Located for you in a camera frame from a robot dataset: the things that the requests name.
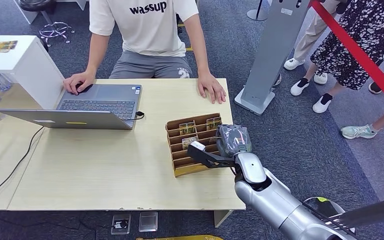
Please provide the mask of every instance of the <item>white t-shirt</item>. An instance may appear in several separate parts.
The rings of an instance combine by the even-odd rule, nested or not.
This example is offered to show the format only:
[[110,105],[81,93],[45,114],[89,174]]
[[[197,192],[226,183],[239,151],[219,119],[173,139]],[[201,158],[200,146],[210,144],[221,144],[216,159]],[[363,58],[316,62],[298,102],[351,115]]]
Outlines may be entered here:
[[198,14],[195,0],[90,0],[89,30],[109,36],[114,23],[123,37],[123,51],[149,56],[185,56],[176,13],[182,21]]

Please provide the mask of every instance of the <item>robotic arm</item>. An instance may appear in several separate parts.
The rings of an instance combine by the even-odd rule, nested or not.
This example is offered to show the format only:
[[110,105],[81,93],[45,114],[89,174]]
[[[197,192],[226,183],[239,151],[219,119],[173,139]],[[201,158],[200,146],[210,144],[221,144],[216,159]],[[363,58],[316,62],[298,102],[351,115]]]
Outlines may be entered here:
[[290,240],[356,240],[313,215],[286,185],[262,166],[260,159],[250,152],[251,142],[245,127],[220,125],[217,137],[221,156],[205,152],[205,146],[198,141],[189,145],[188,155],[208,168],[234,168],[237,196],[273,228]]

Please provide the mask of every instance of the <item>finger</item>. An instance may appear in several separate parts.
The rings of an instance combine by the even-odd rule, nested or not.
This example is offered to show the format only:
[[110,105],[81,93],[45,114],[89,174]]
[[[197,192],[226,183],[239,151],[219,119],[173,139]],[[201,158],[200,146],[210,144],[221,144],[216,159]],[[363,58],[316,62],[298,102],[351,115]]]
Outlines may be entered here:
[[199,94],[203,97],[203,98],[206,98],[206,94],[205,94],[205,90],[204,90],[204,86],[201,84],[201,83],[198,83],[198,91],[199,91]]
[[221,93],[221,100],[223,101],[223,102],[226,102],[226,91],[225,91],[225,89],[222,87],[221,88],[221,91],[222,91],[222,93]]
[[71,83],[70,83],[70,88],[71,88],[71,93],[75,94],[75,95],[78,95],[79,93],[77,92],[77,89],[76,89],[76,84],[78,83],[78,81],[76,80],[73,80]]
[[77,92],[81,93],[83,90],[85,90],[85,88],[87,88],[90,84],[89,83],[86,83],[84,82],[82,85],[80,85],[78,88],[77,88]]
[[218,104],[222,104],[222,91],[220,89],[216,90],[215,95],[217,96]]
[[213,86],[209,86],[209,87],[206,87],[206,89],[208,90],[209,92],[209,95],[211,97],[211,103],[215,103],[216,102],[216,95],[214,94],[214,89],[213,89]]
[[62,82],[62,84],[64,85],[65,90],[67,90],[69,93],[71,93],[71,91],[72,91],[72,89],[71,89],[71,87],[70,87],[70,83],[71,83],[71,77],[65,79],[65,80]]

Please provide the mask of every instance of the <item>wooden table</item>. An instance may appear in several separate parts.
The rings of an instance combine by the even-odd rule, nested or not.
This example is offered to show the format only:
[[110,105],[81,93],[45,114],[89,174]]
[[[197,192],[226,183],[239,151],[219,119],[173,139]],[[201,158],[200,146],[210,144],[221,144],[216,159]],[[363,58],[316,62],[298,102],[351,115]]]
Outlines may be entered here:
[[[225,79],[219,79],[226,89]],[[198,94],[196,79],[102,79],[98,84],[141,84],[133,131],[46,129],[15,191],[9,210],[215,210],[218,227],[245,204],[227,168],[174,177],[165,124],[220,113],[227,103]]]
[[[39,105],[20,85],[15,84],[2,96],[0,107],[38,109]],[[10,175],[19,160],[27,152],[30,139],[39,128],[40,126],[36,124],[9,116],[0,121],[0,184]],[[6,210],[8,208],[30,161],[30,157],[35,150],[40,135],[41,134],[38,133],[29,154],[18,166],[16,172],[14,172],[12,177],[0,188],[0,210]]]

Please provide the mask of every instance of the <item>hand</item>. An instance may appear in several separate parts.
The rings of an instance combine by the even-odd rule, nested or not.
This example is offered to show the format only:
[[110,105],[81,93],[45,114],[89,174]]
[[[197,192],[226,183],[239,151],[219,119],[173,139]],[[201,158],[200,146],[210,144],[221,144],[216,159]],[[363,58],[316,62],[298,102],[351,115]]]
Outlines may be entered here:
[[208,93],[211,98],[211,102],[214,104],[216,102],[216,99],[219,104],[222,104],[223,102],[226,102],[226,92],[223,89],[223,87],[220,85],[219,81],[214,78],[213,75],[211,75],[210,72],[206,72],[204,74],[199,74],[198,77],[198,90],[199,94],[203,98],[206,98],[207,95],[205,93],[205,90],[208,90]]
[[[63,81],[64,88],[69,93],[78,95],[83,90],[85,90],[85,88],[87,88],[89,85],[94,83],[95,75],[96,75],[95,73],[87,70],[85,72],[73,74],[71,77]],[[76,89],[76,85],[78,83],[83,83],[83,84]]]

